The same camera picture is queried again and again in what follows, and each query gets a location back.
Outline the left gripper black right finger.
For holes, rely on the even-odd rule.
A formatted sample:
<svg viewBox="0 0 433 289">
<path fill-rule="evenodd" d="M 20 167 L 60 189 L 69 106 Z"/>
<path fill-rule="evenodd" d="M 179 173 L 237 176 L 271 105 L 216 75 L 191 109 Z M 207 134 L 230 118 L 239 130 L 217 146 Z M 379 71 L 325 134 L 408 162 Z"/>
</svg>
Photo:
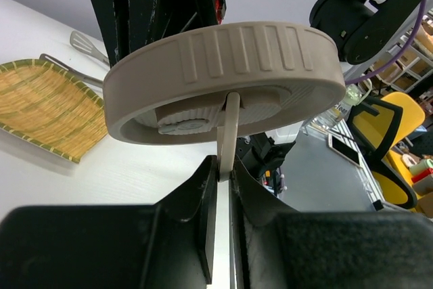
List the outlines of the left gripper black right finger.
<svg viewBox="0 0 433 289">
<path fill-rule="evenodd" d="M 301 213 L 236 160 L 230 178 L 239 288 L 431 288 L 432 222 L 416 213 Z"/>
</svg>

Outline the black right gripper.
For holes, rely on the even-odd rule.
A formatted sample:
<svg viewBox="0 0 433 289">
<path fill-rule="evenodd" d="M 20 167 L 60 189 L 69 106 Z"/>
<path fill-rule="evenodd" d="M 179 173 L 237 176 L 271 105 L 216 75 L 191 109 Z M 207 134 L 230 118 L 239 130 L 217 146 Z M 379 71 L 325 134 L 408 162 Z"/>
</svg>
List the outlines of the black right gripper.
<svg viewBox="0 0 433 289">
<path fill-rule="evenodd" d="M 226 0 L 91 0 L 111 66 L 181 32 L 223 21 Z"/>
</svg>

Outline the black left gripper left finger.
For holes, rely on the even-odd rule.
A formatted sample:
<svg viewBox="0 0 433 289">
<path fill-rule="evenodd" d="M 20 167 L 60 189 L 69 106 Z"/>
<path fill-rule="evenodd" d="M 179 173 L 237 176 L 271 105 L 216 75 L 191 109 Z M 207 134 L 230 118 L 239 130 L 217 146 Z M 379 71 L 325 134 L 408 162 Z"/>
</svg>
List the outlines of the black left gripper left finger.
<svg viewBox="0 0 433 289">
<path fill-rule="evenodd" d="M 217 159 L 155 204 L 23 206 L 1 222 L 2 288 L 205 288 Z"/>
</svg>

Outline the metal tongs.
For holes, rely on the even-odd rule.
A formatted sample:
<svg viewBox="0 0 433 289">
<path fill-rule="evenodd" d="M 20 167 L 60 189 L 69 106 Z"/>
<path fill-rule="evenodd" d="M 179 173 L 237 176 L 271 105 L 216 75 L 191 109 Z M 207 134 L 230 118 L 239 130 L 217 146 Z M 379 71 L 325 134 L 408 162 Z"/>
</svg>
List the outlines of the metal tongs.
<svg viewBox="0 0 433 289">
<path fill-rule="evenodd" d="M 73 30 L 70 33 L 69 43 L 72 48 L 74 48 L 76 51 L 80 52 L 81 54 L 93 58 L 97 60 L 98 62 L 101 62 L 103 65 L 105 65 L 107 68 L 110 67 L 110 61 L 108 57 L 103 54 L 96 46 L 93 44 L 91 40 L 89 40 L 84 34 L 77 30 Z M 40 60 L 45 60 L 48 62 L 51 62 L 60 68 L 63 68 L 73 74 L 76 78 L 80 79 L 82 82 L 94 86 L 98 89 L 102 89 L 103 87 L 103 81 L 100 79 L 97 79 L 95 77 L 89 76 L 87 74 L 83 74 L 82 72 L 79 72 L 78 70 L 70 67 L 69 65 L 61 62 L 59 59 L 53 57 L 52 55 L 48 55 L 46 53 L 42 53 L 39 56 Z"/>
</svg>

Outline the brown round lid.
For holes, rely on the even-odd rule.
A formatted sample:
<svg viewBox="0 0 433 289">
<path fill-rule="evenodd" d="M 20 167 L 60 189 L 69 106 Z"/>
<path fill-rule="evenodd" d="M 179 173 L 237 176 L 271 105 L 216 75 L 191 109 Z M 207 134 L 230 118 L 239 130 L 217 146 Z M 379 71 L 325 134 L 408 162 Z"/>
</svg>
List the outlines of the brown round lid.
<svg viewBox="0 0 433 289">
<path fill-rule="evenodd" d="M 216 142 L 228 179 L 239 136 L 310 119 L 346 92 L 333 40 L 287 22 L 199 28 L 142 47 L 104 79 L 111 137 L 141 145 Z"/>
</svg>

